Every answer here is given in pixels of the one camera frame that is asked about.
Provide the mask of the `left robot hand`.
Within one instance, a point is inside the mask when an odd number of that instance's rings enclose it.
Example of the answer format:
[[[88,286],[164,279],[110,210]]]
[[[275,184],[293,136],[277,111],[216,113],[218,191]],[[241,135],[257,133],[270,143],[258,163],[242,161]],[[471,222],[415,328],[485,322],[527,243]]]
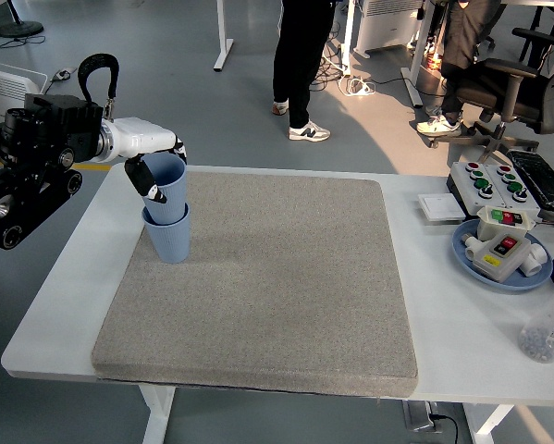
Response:
[[[125,172],[141,197],[165,204],[153,173],[142,160],[145,154],[170,153],[187,162],[184,143],[176,134],[138,117],[102,120],[98,148],[94,162],[110,162],[125,158]]]

